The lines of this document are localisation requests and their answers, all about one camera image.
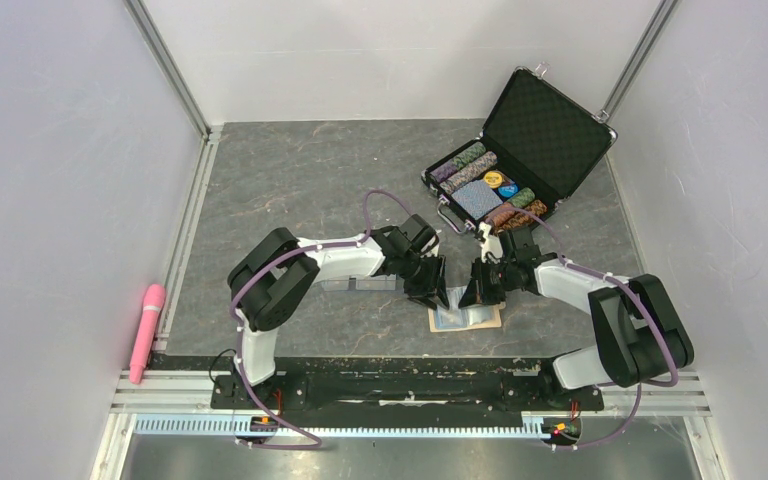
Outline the clear sleeve with credit cards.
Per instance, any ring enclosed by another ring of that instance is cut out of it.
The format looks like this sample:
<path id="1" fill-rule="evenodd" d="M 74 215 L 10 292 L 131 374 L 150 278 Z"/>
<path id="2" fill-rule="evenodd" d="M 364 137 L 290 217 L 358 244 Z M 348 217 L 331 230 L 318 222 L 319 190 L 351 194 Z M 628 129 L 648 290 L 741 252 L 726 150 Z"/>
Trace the clear sleeve with credit cards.
<path id="1" fill-rule="evenodd" d="M 328 292 L 396 291 L 401 285 L 402 281 L 395 275 L 377 277 L 344 276 L 320 283 L 322 289 Z"/>

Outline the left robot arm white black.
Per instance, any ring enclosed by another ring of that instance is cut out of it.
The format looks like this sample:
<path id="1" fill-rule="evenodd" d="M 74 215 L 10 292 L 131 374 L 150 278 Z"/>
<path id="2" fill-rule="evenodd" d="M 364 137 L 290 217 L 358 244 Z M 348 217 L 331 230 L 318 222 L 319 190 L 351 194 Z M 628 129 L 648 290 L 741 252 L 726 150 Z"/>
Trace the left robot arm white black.
<path id="1" fill-rule="evenodd" d="M 438 244 L 435 229 L 417 214 L 398 226 L 342 239 L 300 238 L 284 227 L 271 231 L 227 278 L 229 312 L 238 323 L 238 397 L 255 408 L 272 399 L 278 330 L 317 283 L 395 276 L 410 301 L 432 310 L 449 308 L 446 261 Z"/>

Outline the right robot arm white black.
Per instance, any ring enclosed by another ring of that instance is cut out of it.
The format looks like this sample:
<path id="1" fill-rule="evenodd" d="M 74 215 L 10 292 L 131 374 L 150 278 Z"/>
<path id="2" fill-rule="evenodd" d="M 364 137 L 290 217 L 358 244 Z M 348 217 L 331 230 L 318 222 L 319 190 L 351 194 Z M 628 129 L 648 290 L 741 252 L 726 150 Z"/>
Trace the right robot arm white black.
<path id="1" fill-rule="evenodd" d="M 460 307 L 497 305 L 514 291 L 527 291 L 591 319 L 594 345 L 541 368 L 537 392 L 545 405 L 562 408 L 589 386 L 672 387 L 679 369 L 693 361 L 691 340 L 658 277 L 615 276 L 542 253 L 527 227 L 495 232 L 483 223 L 477 237 L 481 252 Z"/>

